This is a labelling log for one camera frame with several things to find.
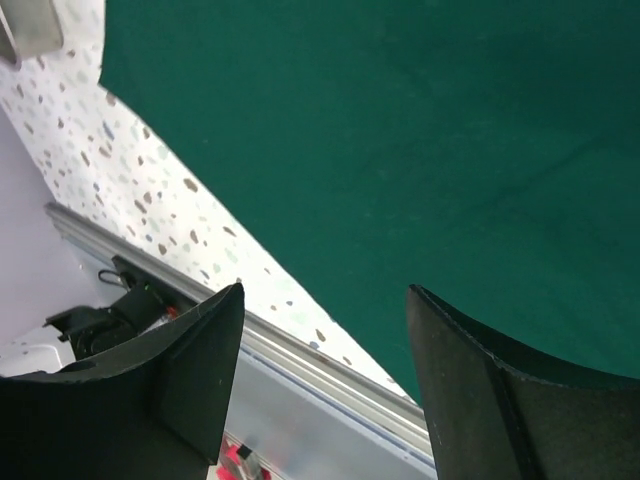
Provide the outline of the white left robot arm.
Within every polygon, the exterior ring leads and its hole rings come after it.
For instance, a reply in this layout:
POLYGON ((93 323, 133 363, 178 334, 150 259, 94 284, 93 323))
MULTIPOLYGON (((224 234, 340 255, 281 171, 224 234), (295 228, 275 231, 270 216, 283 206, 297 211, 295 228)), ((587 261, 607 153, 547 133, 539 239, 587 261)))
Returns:
POLYGON ((55 373, 175 319, 173 307, 133 318, 113 307, 78 306, 46 319, 43 326, 1 347, 1 375, 55 373))

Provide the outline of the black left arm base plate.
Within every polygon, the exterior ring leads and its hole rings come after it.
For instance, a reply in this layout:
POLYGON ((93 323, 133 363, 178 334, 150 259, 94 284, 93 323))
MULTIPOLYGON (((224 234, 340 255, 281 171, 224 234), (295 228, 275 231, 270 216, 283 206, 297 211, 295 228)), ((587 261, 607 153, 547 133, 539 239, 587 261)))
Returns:
POLYGON ((167 281, 123 256, 116 255, 111 262, 113 266, 100 269, 97 277, 100 282, 125 291, 114 306, 127 317, 133 318, 133 311, 145 311, 140 316, 173 320, 196 305, 195 300, 167 281))

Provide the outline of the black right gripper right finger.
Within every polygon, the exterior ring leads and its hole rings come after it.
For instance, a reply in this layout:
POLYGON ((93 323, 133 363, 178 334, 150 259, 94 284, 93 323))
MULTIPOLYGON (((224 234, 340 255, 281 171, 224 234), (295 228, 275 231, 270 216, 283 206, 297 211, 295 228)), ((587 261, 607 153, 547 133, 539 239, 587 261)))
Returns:
POLYGON ((419 285, 407 325, 439 478, 638 478, 638 380, 531 348, 419 285))

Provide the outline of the stainless steel instrument tray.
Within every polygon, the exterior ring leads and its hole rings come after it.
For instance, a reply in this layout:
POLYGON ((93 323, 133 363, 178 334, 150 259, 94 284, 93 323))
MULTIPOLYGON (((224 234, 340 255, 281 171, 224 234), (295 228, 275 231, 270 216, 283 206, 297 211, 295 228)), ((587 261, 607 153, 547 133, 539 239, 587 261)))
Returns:
POLYGON ((1 0, 1 62, 18 71, 25 60, 60 50, 64 35, 52 0, 1 0))

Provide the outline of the green surgical drape cloth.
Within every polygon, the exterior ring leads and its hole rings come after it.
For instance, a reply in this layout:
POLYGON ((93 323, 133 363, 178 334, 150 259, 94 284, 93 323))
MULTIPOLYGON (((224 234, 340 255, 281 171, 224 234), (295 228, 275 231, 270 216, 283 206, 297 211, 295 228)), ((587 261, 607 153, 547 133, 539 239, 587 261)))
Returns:
POLYGON ((419 284, 639 373, 635 1, 110 1, 101 82, 410 395, 419 284))

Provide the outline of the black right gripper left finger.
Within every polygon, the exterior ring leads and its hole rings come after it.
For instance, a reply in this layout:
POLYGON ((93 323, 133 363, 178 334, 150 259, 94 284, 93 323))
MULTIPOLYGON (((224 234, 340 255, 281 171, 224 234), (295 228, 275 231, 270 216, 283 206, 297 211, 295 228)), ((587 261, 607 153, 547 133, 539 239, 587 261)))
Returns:
POLYGON ((1 381, 5 479, 203 479, 219 455, 241 284, 64 369, 1 381))

